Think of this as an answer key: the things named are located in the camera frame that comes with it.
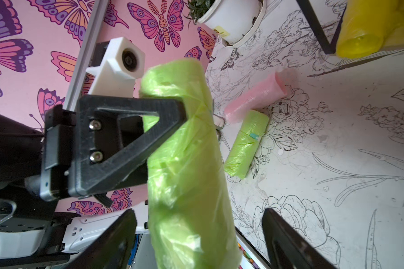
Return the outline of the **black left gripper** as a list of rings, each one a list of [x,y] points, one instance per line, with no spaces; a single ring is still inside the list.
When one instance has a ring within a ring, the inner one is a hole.
[[[77,114],[57,105],[46,120],[46,131],[40,132],[0,114],[0,199],[17,192],[47,202],[77,197]]]

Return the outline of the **pink roll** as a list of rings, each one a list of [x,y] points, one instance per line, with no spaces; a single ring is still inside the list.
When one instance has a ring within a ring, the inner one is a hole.
[[[279,72],[274,72],[228,104],[224,110],[224,116],[227,122],[238,123],[250,110],[265,108],[286,95],[287,90]]]

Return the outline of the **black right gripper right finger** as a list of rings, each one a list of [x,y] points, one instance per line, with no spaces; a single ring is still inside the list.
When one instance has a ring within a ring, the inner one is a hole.
[[[272,208],[265,209],[261,224],[272,269],[334,268]]]

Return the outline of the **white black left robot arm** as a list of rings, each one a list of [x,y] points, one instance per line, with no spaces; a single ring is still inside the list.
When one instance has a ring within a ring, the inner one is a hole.
[[[0,115],[0,269],[123,269],[140,217],[126,188],[187,120],[173,99],[83,96],[43,132]]]

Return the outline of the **green roll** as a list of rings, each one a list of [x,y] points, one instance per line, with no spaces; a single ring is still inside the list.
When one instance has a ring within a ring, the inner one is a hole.
[[[183,102],[186,122],[147,160],[148,228],[160,269],[236,269],[241,261],[204,68],[149,69],[140,98]]]
[[[269,117],[263,113],[254,110],[247,113],[224,164],[229,176],[246,177],[268,122]]]

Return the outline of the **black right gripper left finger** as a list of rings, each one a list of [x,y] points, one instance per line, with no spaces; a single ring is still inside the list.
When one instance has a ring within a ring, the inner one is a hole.
[[[133,209],[118,215],[76,217],[67,226],[64,253],[73,255],[67,269],[125,269],[135,244]]]

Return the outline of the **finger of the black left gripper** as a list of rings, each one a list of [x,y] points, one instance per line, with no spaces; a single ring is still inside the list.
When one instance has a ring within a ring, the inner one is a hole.
[[[76,108],[73,157],[68,176],[72,197],[144,184],[140,169],[187,120],[176,99],[85,95]]]

